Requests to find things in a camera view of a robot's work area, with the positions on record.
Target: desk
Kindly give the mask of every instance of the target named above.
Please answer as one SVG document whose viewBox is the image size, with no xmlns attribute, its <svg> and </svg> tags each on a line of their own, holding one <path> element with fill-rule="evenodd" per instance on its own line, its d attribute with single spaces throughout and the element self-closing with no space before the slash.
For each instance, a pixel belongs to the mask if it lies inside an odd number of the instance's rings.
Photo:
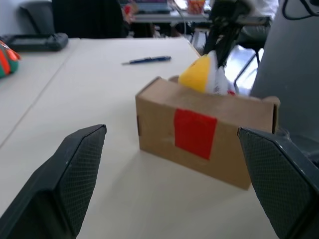
<svg viewBox="0 0 319 239">
<path fill-rule="evenodd" d="M 172 11 L 169 14 L 137 14 L 135 23 L 165 23 L 165 22 L 207 22 L 209 14 L 203 13 L 198 15 L 188 14 L 187 12 L 183 13 L 181 17 L 178 11 Z"/>
<path fill-rule="evenodd" d="M 0 148 L 78 42 L 70 40 L 60 52 L 23 53 L 19 70 L 0 79 Z"/>
<path fill-rule="evenodd" d="M 121 65 L 159 55 L 172 61 Z M 66 135 L 105 123 L 96 187 L 78 239 L 275 239 L 253 189 L 139 150 L 135 94 L 196 58 L 183 38 L 81 40 L 0 150 L 0 213 Z"/>
</svg>

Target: blue pen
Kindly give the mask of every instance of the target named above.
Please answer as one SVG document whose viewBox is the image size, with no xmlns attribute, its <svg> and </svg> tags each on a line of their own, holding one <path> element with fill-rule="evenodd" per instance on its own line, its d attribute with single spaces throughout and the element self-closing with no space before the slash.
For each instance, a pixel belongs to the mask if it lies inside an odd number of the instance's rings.
<svg viewBox="0 0 319 239">
<path fill-rule="evenodd" d="M 122 65 L 133 65 L 133 64 L 140 64 L 140 63 L 149 63 L 149 62 L 158 62 L 158 61 L 170 61 L 170 56 L 159 56 L 159 57 L 147 57 L 144 59 L 133 60 L 129 62 L 124 62 Z"/>
</svg>

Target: red tape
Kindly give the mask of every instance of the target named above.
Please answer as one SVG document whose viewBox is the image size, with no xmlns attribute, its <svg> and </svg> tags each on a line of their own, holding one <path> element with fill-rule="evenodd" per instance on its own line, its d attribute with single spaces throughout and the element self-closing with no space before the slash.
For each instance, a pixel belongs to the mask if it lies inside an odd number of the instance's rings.
<svg viewBox="0 0 319 239">
<path fill-rule="evenodd" d="M 176 109 L 174 116 L 175 146 L 209 160 L 217 119 Z"/>
</svg>

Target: cardboard box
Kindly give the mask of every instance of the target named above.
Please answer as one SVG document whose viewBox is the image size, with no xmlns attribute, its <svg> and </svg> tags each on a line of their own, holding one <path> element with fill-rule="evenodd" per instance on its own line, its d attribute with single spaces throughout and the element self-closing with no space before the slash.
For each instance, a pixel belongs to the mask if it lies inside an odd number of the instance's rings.
<svg viewBox="0 0 319 239">
<path fill-rule="evenodd" d="M 237 187 L 250 178 L 238 127 L 274 132 L 277 106 L 249 97 L 206 95 L 156 78 L 136 95 L 140 149 Z"/>
</svg>

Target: yellow plush toy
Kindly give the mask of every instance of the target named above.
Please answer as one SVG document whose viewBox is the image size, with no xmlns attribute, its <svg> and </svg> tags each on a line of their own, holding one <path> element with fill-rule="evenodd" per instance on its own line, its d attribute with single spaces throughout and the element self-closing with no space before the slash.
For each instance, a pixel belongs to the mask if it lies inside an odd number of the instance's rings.
<svg viewBox="0 0 319 239">
<path fill-rule="evenodd" d="M 178 82 L 202 93 L 234 94 L 234 88 L 223 69 L 217 69 L 215 51 L 198 58 L 179 76 Z"/>
</svg>

